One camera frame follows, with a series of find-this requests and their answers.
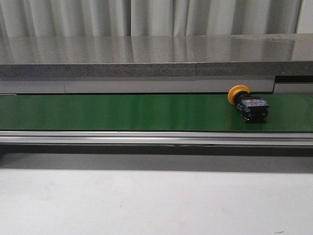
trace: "aluminum rail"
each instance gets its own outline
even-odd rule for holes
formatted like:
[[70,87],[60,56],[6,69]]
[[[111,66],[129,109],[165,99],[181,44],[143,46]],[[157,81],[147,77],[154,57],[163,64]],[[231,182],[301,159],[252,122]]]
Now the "aluminum rail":
[[0,144],[214,144],[313,146],[313,133],[0,131]]

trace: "conveyor belt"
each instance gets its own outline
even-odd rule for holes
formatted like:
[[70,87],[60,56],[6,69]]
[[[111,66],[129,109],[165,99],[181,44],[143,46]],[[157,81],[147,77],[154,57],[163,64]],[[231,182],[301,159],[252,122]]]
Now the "conveyor belt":
[[246,124],[225,94],[3,95],[0,142],[313,145],[313,95],[262,97]]

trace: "gray countertop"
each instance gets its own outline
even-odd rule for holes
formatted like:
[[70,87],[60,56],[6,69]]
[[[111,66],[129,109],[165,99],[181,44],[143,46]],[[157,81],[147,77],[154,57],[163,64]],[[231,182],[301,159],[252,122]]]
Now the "gray countertop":
[[0,77],[313,75],[313,34],[0,38]]

